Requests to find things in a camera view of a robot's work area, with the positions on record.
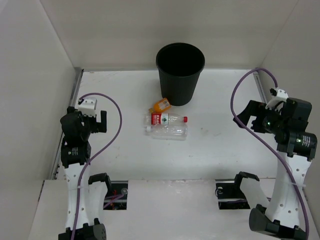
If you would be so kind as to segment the red label clear bottle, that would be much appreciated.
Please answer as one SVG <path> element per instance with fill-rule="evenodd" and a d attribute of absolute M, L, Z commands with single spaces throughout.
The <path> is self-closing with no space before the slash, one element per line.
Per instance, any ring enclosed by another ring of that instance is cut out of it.
<path fill-rule="evenodd" d="M 161 125 L 161 126 L 180 126 L 188 122 L 187 116 L 181 116 L 173 113 L 149 113 L 146 114 L 143 120 L 145 125 Z"/>

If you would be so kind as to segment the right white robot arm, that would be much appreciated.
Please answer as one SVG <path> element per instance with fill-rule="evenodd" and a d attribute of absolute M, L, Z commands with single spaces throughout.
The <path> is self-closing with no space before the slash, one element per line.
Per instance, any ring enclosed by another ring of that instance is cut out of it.
<path fill-rule="evenodd" d="M 251 173 L 236 175 L 232 192 L 246 197 L 251 208 L 251 231 L 280 240 L 306 240 L 310 234 L 309 219 L 301 190 L 305 175 L 315 158 L 318 139 L 306 131 L 312 110 L 310 102 L 275 97 L 268 103 L 250 100 L 233 120 L 254 137 L 272 134 L 277 148 L 271 152 L 278 159 L 273 193 L 263 193 L 259 178 Z"/>

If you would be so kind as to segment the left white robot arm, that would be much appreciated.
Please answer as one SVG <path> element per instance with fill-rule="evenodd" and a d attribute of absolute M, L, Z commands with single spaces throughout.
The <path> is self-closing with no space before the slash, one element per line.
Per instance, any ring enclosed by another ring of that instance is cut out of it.
<path fill-rule="evenodd" d="M 112 195 L 111 180 L 107 173 L 90 175 L 91 145 L 93 133 L 107 131 L 107 113 L 102 120 L 86 116 L 73 106 L 60 119 L 64 137 L 61 145 L 61 162 L 68 188 L 68 205 L 65 231 L 60 240 L 105 240 L 107 230 L 100 222 L 104 200 Z"/>

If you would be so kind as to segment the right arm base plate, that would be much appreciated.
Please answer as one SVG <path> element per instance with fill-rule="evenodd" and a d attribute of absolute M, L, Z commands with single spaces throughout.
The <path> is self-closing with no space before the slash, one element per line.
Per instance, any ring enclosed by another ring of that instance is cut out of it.
<path fill-rule="evenodd" d="M 256 175 L 240 172 L 234 179 L 218 179 L 215 182 L 215 195 L 218 199 L 218 208 L 220 210 L 248 210 L 250 206 L 240 189 L 243 179 L 253 179 L 260 181 Z"/>

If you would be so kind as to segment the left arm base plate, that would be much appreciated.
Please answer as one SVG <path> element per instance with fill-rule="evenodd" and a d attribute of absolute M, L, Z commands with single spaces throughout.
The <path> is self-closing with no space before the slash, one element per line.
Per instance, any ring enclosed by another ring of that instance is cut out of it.
<path fill-rule="evenodd" d="M 108 190 L 103 209 L 106 211 L 117 211 L 127 209 L 129 182 L 124 181 L 112 181 L 111 189 Z"/>

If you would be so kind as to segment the clear bottle white cap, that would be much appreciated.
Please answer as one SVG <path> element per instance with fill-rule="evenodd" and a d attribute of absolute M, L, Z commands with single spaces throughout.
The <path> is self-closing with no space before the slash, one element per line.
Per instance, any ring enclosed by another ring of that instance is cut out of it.
<path fill-rule="evenodd" d="M 145 131 L 148 136 L 158 140 L 184 141 L 188 135 L 186 125 L 149 125 Z"/>

